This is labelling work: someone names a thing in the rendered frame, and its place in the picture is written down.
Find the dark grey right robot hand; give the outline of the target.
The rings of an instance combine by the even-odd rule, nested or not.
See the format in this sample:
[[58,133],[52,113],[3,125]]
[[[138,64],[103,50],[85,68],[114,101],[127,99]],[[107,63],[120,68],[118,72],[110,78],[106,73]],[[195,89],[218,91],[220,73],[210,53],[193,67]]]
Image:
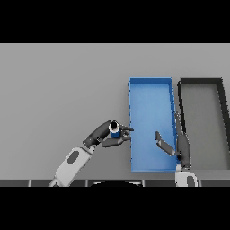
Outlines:
[[156,145],[170,156],[177,156],[182,169],[191,168],[190,143],[187,134],[182,130],[181,115],[174,113],[176,122],[176,148],[166,143],[158,131],[155,132]]

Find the dark grey bin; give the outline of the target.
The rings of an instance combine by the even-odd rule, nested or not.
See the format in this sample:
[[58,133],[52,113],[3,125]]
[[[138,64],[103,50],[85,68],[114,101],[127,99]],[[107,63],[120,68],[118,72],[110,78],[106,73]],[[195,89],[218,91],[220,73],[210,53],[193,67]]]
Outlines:
[[230,170],[230,117],[223,79],[181,78],[177,86],[192,169]]

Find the blue pipe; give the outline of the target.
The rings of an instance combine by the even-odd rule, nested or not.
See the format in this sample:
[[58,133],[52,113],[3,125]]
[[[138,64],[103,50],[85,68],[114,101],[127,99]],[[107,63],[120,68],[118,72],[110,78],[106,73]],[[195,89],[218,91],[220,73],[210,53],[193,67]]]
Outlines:
[[116,120],[113,120],[109,125],[109,131],[113,138],[120,136],[120,127],[119,123]]

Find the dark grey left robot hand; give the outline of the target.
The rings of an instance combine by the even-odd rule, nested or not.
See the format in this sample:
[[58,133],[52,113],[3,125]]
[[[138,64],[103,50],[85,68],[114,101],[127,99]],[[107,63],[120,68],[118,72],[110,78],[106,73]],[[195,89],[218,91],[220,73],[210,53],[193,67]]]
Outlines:
[[83,144],[86,147],[98,146],[101,144],[103,147],[119,146],[125,141],[130,141],[131,137],[129,132],[133,131],[133,128],[124,126],[119,123],[120,136],[113,138],[109,131],[109,125],[112,120],[108,120],[102,123],[95,131],[93,131],[84,141]]

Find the blue bin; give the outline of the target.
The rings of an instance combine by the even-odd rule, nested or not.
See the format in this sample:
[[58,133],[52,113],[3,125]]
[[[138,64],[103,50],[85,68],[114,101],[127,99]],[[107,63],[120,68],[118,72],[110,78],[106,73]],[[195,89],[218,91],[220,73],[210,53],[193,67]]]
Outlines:
[[175,104],[171,77],[130,77],[129,126],[131,171],[133,173],[174,172],[176,156],[156,145],[155,132],[170,146],[176,146]]

